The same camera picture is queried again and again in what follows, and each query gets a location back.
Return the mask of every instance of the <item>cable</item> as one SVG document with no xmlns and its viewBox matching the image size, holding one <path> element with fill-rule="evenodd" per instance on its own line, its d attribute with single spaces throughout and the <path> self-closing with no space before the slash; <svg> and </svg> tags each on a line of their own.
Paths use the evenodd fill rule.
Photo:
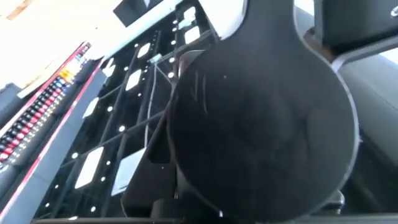
<svg viewBox="0 0 398 224">
<path fill-rule="evenodd" d="M 156 71 L 157 71 L 157 64 L 155 63 L 155 66 L 154 66 L 154 83 L 152 84 L 152 91 L 150 92 L 147 119 L 150 118 L 150 108 L 152 107 L 152 100 L 154 99 L 155 86 L 156 86 Z M 148 132 L 149 132 L 149 124 L 147 124 L 145 126 L 145 139 L 144 139 L 144 147 L 145 148 L 148 145 Z"/>
</svg>

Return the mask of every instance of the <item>gray seat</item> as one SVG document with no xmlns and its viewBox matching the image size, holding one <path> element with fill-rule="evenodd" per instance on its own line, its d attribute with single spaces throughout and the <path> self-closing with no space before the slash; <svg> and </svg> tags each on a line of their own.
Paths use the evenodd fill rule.
<svg viewBox="0 0 398 224">
<path fill-rule="evenodd" d="M 375 55 L 345 65 L 340 74 L 353 95 L 361 129 L 398 165 L 398 65 Z"/>
</svg>

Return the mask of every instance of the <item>store shelf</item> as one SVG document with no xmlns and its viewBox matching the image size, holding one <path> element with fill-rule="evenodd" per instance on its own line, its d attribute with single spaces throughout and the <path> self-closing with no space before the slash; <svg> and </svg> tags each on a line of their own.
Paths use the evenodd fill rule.
<svg viewBox="0 0 398 224">
<path fill-rule="evenodd" d="M 65 121 L 73 116 L 72 110 L 99 68 L 99 62 L 91 62 L 95 67 L 88 66 L 89 68 L 85 69 L 87 59 L 84 58 L 84 54 L 89 48 L 89 43 L 82 44 L 2 128 L 0 202 L 6 203 L 0 213 L 0 222 L 23 193 L 25 185 L 38 169 Z M 55 175 L 57 169 L 49 167 L 51 166 L 47 166 L 46 169 Z M 16 187 L 13 182 L 18 180 L 22 181 Z"/>
</svg>

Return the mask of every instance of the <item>black panel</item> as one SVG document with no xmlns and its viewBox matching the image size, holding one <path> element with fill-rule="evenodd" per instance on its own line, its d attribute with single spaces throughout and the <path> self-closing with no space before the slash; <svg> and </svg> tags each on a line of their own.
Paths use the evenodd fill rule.
<svg viewBox="0 0 398 224">
<path fill-rule="evenodd" d="M 323 0 L 315 4 L 315 35 L 336 54 L 398 34 L 396 0 Z"/>
<path fill-rule="evenodd" d="M 147 10 L 144 0 L 123 0 L 113 12 L 127 27 L 144 15 Z"/>
</svg>

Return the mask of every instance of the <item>display rack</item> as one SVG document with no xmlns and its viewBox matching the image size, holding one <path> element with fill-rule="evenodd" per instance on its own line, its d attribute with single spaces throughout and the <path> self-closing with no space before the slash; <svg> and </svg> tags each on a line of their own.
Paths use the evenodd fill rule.
<svg viewBox="0 0 398 224">
<path fill-rule="evenodd" d="M 76 105 L 76 92 L 89 75 L 83 67 L 90 47 L 82 43 L 0 130 L 0 221 L 42 160 L 51 134 L 63 125 L 65 108 Z"/>
</svg>

